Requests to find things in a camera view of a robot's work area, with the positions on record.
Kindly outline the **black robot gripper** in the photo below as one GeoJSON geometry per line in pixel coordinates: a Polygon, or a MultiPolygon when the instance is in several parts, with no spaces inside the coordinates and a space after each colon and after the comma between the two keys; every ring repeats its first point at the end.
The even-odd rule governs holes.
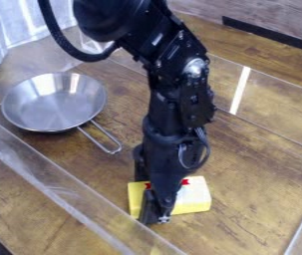
{"type": "Polygon", "coordinates": [[[143,123],[143,142],[134,148],[135,181],[150,181],[143,193],[139,222],[144,225],[170,222],[175,196],[182,180],[203,166],[210,156],[205,127],[162,135],[143,123]]]}

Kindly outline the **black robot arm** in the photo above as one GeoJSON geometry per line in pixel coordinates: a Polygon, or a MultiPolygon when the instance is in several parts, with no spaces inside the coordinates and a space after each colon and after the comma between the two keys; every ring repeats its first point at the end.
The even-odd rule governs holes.
{"type": "Polygon", "coordinates": [[[143,63],[151,101],[143,143],[134,150],[135,180],[147,180],[139,221],[170,220],[183,178],[209,158],[205,125],[215,111],[206,49],[164,0],[73,0],[84,34],[114,41],[143,63]]]}

